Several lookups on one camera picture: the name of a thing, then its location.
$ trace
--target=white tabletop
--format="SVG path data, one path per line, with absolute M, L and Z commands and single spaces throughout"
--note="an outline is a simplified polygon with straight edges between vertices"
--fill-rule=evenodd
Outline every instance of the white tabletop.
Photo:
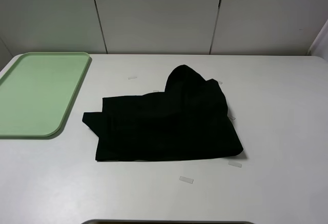
M 0 223 L 328 222 L 326 61 L 308 56 L 91 57 L 62 134 L 49 140 L 0 139 Z M 98 138 L 82 123 L 83 113 L 101 111 L 102 97 L 163 91 L 181 64 L 223 82 L 244 153 L 232 159 L 96 162 Z M 229 160 L 242 168 L 228 165 Z M 180 176 L 194 179 L 193 184 Z

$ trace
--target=cloth fold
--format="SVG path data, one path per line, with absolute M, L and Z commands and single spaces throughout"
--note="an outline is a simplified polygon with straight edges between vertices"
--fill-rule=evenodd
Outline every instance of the cloth fold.
M 243 151 L 227 113 L 218 82 L 181 65 L 164 92 L 103 98 L 83 122 L 99 137 L 97 161 L 193 160 Z

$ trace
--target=green tray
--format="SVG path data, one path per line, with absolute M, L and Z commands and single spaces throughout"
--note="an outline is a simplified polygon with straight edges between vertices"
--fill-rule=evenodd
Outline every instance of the green tray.
M 89 61 L 84 52 L 21 55 L 0 79 L 0 137 L 58 131 Z

